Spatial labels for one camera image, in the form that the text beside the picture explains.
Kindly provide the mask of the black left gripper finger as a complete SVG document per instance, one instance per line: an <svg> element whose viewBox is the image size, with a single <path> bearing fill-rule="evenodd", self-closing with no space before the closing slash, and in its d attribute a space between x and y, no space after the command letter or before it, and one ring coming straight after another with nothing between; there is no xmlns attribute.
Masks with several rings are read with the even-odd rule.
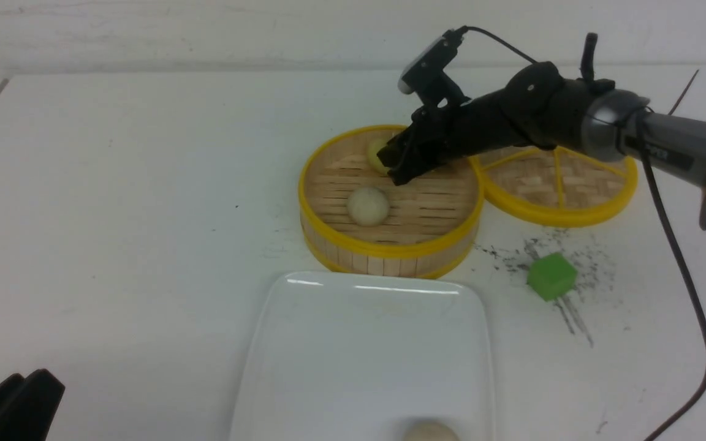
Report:
<svg viewBox="0 0 706 441"><path fill-rule="evenodd" d="M45 440L65 385L48 369L12 374L0 383L0 440Z"/></svg>

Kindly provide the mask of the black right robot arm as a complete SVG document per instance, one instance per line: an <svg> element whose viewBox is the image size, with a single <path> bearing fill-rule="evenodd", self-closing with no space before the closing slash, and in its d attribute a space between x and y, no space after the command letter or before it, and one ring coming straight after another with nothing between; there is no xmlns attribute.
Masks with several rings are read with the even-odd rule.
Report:
<svg viewBox="0 0 706 441"><path fill-rule="evenodd" d="M509 147L564 147L602 162L630 156L702 190L699 225L706 231L706 122L655 113L649 100L596 78L597 34L589 33L579 78L552 62L528 59L508 84L467 97L445 73L468 26L446 31L401 73L398 87L420 108L377 155L401 186L450 161Z"/></svg>

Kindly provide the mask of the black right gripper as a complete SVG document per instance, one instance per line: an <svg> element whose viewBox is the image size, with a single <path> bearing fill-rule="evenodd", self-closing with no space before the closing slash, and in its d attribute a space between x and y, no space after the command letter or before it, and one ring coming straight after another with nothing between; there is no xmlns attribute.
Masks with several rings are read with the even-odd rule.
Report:
<svg viewBox="0 0 706 441"><path fill-rule="evenodd" d="M513 124L503 110L503 92L491 92L430 112L414 111L404 132L376 154L395 186L408 184L446 162L513 145Z"/></svg>

